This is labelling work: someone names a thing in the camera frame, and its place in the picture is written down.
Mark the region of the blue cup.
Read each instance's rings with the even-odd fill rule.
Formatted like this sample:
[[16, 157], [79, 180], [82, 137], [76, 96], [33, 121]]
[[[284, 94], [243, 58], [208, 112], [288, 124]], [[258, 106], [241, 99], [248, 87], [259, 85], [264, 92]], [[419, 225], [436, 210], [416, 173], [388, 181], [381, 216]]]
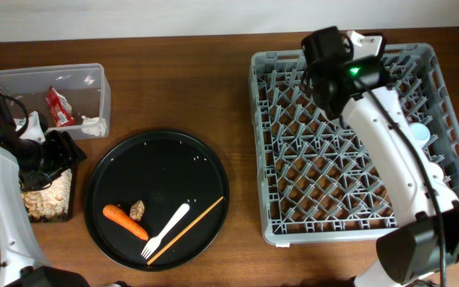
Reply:
[[426, 144], [430, 140], [430, 130], [424, 124], [412, 123], [410, 124], [410, 130], [412, 131], [414, 138], [420, 144]]

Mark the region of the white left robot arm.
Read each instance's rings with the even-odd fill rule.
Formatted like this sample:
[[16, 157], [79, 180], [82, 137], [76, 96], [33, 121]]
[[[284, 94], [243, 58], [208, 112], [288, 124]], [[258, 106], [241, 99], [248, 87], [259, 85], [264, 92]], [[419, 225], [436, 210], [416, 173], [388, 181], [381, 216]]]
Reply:
[[0, 286], [86, 286], [78, 273], [53, 268], [31, 228], [23, 191], [41, 191], [86, 159], [67, 132], [47, 132], [39, 115], [12, 117], [0, 93]]

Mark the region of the grey dishwasher rack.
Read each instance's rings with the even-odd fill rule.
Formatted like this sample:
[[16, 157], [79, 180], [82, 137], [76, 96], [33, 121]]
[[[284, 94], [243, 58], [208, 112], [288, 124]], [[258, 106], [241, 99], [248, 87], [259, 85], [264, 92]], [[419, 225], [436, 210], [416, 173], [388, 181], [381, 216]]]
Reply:
[[[382, 62], [406, 119], [424, 124], [429, 159], [459, 198], [459, 125], [432, 46], [388, 45]], [[299, 50], [259, 52], [249, 71], [261, 232], [271, 245], [373, 240], [395, 229], [371, 158], [300, 89]]]

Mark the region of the clear plastic waste bin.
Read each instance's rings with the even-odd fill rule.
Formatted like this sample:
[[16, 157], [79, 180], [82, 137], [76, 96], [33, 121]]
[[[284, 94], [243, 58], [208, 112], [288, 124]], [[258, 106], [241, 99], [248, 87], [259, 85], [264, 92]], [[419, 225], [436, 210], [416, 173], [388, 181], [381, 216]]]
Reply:
[[[57, 128], [45, 97], [53, 86], [72, 106], [75, 124]], [[74, 140], [104, 138], [111, 122], [111, 88], [104, 67], [97, 63], [55, 65], [0, 70], [0, 93], [20, 100], [29, 112], [41, 113], [49, 130], [68, 132]], [[100, 117], [107, 122], [106, 136], [95, 137], [81, 131], [82, 116]]]

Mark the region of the wooden chopstick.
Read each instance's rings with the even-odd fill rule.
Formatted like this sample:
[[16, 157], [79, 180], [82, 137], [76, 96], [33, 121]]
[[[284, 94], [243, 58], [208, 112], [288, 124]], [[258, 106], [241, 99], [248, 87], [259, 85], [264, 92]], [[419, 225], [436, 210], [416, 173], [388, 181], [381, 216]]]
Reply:
[[179, 234], [177, 234], [170, 242], [168, 242], [160, 251], [158, 251], [151, 259], [149, 257], [152, 255], [152, 251], [156, 251], [159, 246], [159, 243], [163, 239], [163, 235], [159, 234], [158, 236], [152, 238], [143, 248], [142, 256], [147, 259], [147, 264], [151, 265], [158, 258], [162, 256], [170, 247], [172, 247], [184, 234], [186, 234], [190, 229], [192, 229], [199, 221], [201, 221], [207, 214], [209, 214], [225, 197], [221, 196], [216, 200], [212, 205], [210, 205], [205, 211], [203, 211], [193, 222], [191, 222], [186, 228], [184, 228]]

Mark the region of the cream paper cup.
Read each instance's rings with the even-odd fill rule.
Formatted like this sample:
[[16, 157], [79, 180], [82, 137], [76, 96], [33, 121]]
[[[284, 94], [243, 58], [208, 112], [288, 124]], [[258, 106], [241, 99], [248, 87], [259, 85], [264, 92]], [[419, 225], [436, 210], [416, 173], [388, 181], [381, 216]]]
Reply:
[[430, 175], [430, 180], [433, 183], [440, 183], [440, 184], [445, 183], [444, 182], [444, 178], [445, 178], [444, 171], [438, 164], [429, 162], [428, 169], [429, 169], [428, 173]]

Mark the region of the orange carrot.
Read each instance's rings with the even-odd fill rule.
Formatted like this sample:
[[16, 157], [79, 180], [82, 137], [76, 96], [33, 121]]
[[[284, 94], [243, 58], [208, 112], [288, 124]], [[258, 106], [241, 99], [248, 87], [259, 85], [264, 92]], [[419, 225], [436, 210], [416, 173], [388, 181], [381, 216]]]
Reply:
[[149, 235], [147, 231], [140, 226], [137, 222], [131, 219], [128, 215], [125, 214], [118, 206], [108, 204], [103, 208], [103, 215], [119, 226], [123, 227], [125, 230], [128, 230], [137, 238], [148, 241]]

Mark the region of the red snack wrapper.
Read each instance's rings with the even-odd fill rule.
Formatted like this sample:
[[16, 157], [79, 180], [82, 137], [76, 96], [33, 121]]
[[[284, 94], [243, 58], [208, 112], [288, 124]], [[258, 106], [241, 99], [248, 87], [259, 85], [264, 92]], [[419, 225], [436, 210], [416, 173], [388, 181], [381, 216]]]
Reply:
[[72, 106], [53, 86], [49, 87], [45, 101], [57, 128], [75, 124], [76, 121], [72, 116]]

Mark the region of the white tissue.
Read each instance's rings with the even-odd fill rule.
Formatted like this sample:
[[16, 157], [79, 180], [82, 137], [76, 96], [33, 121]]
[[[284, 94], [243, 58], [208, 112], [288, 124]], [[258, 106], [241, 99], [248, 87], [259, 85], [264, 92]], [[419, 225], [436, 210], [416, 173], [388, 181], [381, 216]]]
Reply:
[[107, 122], [104, 118], [100, 117], [87, 117], [82, 116], [81, 131], [84, 134], [95, 137], [106, 136]]

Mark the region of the brown food scrap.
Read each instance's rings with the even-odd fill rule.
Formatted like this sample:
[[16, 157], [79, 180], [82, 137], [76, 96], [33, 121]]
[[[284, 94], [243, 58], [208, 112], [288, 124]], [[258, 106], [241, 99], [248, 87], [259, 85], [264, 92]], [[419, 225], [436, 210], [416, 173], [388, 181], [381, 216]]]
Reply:
[[144, 206], [143, 201], [138, 200], [131, 206], [130, 211], [129, 211], [129, 217], [132, 220], [138, 222], [143, 217], [144, 211], [145, 211], [145, 206]]

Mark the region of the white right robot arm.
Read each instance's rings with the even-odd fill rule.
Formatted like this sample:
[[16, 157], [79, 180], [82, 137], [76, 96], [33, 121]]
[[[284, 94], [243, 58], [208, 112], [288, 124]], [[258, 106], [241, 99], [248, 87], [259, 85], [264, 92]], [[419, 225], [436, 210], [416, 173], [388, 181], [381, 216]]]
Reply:
[[301, 43], [301, 83], [328, 120], [348, 124], [367, 149], [389, 195], [396, 230], [378, 238], [377, 259], [351, 286], [426, 286], [459, 262], [459, 198], [411, 131], [382, 63], [379, 33], [330, 26]]

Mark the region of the white plastic fork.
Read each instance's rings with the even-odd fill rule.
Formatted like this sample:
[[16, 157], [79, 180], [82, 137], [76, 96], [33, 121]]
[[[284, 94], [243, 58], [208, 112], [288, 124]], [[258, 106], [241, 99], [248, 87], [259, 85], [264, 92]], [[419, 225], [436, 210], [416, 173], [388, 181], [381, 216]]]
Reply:
[[186, 202], [179, 206], [159, 234], [151, 238], [144, 246], [141, 252], [144, 259], [148, 259], [157, 250], [163, 238], [185, 216], [189, 209], [190, 205]]

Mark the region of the round black serving tray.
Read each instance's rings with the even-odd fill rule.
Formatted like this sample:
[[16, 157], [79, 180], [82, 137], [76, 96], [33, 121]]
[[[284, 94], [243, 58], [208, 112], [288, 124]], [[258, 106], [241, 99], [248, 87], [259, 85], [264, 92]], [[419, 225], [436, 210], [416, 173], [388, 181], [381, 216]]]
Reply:
[[[145, 241], [103, 215], [108, 204], [129, 212], [142, 200], [145, 211], [138, 223], [154, 237], [188, 203], [189, 211], [151, 259], [221, 196], [225, 198], [151, 265], [141, 256]], [[117, 144], [97, 163], [85, 192], [84, 220], [92, 240], [113, 261], [131, 269], [163, 271], [196, 258], [211, 244], [226, 219], [229, 196], [227, 174], [209, 146], [186, 133], [150, 131]]]

